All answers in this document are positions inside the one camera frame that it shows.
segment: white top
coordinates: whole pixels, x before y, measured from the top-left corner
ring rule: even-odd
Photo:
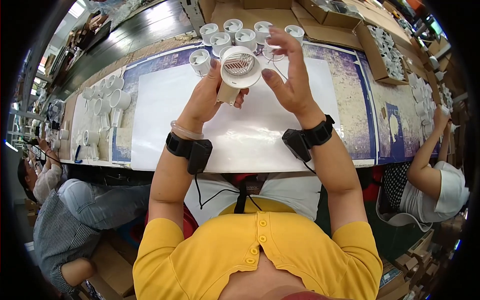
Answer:
[[[409,213],[423,223],[442,222],[454,217],[469,195],[461,170],[444,161],[439,161],[433,168],[440,170],[442,176],[438,201],[424,195],[408,181],[400,201],[401,212]]]
[[[51,190],[58,189],[62,173],[63,169],[55,164],[52,164],[50,169],[43,166],[33,188],[33,196],[39,203],[43,204]]]

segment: chair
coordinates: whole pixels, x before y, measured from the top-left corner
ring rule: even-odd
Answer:
[[[417,220],[417,218],[415,218],[414,216],[408,213],[380,214],[379,207],[380,207],[380,201],[382,200],[382,195],[383,195],[382,192],[383,192],[383,187],[380,187],[380,190],[378,191],[378,196],[377,196],[377,203],[375,205],[377,216],[382,221],[395,227],[401,227],[407,224],[416,223],[419,226],[420,230],[423,232],[427,232],[428,230],[430,230],[430,228],[432,228],[433,223],[421,223]]]

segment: wristband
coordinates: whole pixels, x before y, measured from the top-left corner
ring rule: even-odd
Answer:
[[[191,132],[190,130],[187,130],[187,129],[179,126],[176,122],[177,122],[177,120],[173,120],[172,122],[170,122],[170,126],[172,127],[172,131],[175,134],[183,135],[183,136],[188,137],[189,139],[192,139],[192,140],[201,140],[201,139],[204,138],[203,133],[198,134],[198,133]]]

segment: blue jeans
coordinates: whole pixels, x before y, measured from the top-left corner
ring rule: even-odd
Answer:
[[[145,214],[150,185],[102,186],[70,179],[59,188],[58,195],[77,220],[103,230]]]

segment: fingernail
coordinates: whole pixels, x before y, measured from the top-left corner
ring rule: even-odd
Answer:
[[[272,71],[270,69],[263,69],[262,70],[262,76],[265,78],[265,79],[270,79],[272,77]]]

